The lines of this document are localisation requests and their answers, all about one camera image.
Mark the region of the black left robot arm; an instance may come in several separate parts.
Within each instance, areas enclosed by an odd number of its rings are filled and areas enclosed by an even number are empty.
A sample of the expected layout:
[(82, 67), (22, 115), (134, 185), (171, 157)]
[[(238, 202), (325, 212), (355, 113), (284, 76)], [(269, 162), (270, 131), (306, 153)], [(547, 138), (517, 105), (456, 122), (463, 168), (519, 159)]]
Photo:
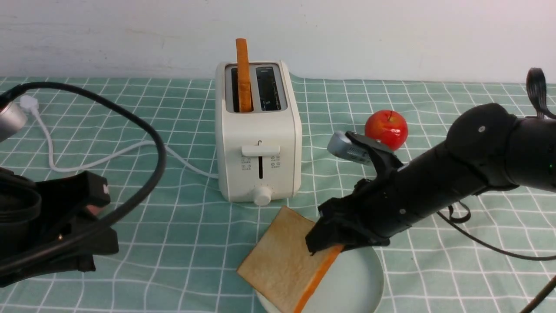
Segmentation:
[[(1, 258), (60, 242), (99, 220), (94, 214), (111, 202), (107, 180), (92, 172), (34, 182), (1, 169)], [(95, 271), (95, 255), (119, 252), (117, 232), (97, 232), (68, 252), (1, 276), (1, 287), (57, 272)]]

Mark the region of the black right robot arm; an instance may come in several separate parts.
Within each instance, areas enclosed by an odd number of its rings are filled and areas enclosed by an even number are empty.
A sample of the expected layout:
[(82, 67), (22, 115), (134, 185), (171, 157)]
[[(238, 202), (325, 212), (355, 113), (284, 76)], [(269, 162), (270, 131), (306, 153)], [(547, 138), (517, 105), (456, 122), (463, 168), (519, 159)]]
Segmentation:
[(446, 138), (404, 164), (383, 143), (352, 131), (334, 133), (328, 151), (373, 166), (377, 176), (351, 194), (318, 206), (305, 242), (310, 253), (386, 246), (392, 236), (467, 196), (526, 186), (555, 191), (555, 115), (519, 118), (497, 103), (465, 111)]

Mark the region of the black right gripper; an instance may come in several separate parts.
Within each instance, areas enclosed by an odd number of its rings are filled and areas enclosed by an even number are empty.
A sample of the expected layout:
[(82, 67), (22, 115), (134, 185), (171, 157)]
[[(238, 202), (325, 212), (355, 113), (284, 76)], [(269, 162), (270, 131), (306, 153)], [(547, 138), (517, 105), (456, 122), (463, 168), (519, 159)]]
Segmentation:
[(386, 182), (360, 180), (352, 194), (318, 206), (318, 220), (305, 236), (314, 255), (334, 246), (387, 246), (392, 236), (408, 230), (408, 212), (400, 207)]

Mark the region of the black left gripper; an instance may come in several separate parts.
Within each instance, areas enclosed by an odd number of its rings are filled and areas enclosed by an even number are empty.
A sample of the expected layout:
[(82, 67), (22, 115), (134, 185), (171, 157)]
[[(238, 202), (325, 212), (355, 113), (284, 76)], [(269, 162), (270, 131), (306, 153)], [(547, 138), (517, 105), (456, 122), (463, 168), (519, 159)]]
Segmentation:
[[(97, 222), (95, 209), (111, 202), (106, 178), (92, 172), (34, 182), (9, 170), (1, 172), (1, 258), (20, 254), (40, 244), (61, 242)], [(57, 272), (95, 271), (95, 255), (119, 251), (117, 232), (97, 232), (48, 261), (1, 276), (7, 287), (31, 277)]]

